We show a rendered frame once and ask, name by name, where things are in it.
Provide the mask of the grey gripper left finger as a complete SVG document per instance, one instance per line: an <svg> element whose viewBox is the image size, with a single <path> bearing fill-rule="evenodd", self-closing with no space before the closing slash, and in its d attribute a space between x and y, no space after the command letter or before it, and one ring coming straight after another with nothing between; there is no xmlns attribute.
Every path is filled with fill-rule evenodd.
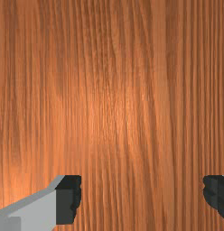
<svg viewBox="0 0 224 231"><path fill-rule="evenodd" d="M31 196L0 209L0 231L52 231L71 225L81 201L81 177L59 175Z"/></svg>

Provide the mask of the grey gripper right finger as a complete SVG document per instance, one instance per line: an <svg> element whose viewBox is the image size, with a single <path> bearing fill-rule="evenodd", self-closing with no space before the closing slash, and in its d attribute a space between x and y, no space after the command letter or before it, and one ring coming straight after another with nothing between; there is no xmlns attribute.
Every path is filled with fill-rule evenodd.
<svg viewBox="0 0 224 231"><path fill-rule="evenodd" d="M203 177L203 196L206 202L224 218L224 175Z"/></svg>

